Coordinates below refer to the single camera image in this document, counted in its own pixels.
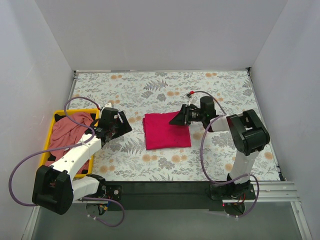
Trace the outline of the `magenta t shirt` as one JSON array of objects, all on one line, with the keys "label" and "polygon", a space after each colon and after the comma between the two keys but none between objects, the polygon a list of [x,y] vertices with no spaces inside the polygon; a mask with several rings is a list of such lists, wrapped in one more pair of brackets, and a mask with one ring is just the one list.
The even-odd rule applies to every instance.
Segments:
[{"label": "magenta t shirt", "polygon": [[178,112],[147,113],[142,119],[147,150],[188,148],[192,146],[187,125],[171,125]]}]

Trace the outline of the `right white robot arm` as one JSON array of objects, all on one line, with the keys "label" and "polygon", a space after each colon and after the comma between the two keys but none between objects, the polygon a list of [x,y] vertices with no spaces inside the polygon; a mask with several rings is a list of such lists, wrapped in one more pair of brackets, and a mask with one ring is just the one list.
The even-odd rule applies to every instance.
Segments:
[{"label": "right white robot arm", "polygon": [[[258,179],[251,173],[256,157],[270,143],[270,134],[265,125],[253,110],[239,114],[218,115],[215,104],[218,101],[212,96],[203,96],[200,106],[188,103],[181,106],[180,111],[169,121],[170,125],[189,126],[192,122],[201,122],[204,134],[200,143],[200,165],[205,177],[213,184],[226,186],[227,195],[237,199],[245,192],[244,184],[249,184],[251,178]],[[208,133],[226,132],[231,135],[236,148],[235,161],[232,170],[227,175],[227,181],[214,181],[207,173],[204,165],[204,143]]]}]

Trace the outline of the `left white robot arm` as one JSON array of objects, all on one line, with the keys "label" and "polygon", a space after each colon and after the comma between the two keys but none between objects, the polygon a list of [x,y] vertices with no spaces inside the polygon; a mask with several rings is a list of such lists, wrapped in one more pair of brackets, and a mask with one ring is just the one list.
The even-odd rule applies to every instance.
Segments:
[{"label": "left white robot arm", "polygon": [[81,167],[105,144],[132,131],[123,111],[105,106],[96,119],[80,122],[74,115],[66,116],[60,123],[70,122],[80,128],[75,146],[66,147],[66,153],[53,162],[38,168],[32,193],[32,202],[59,215],[72,203],[83,197],[101,200],[107,195],[106,180],[88,173],[76,179]]}]

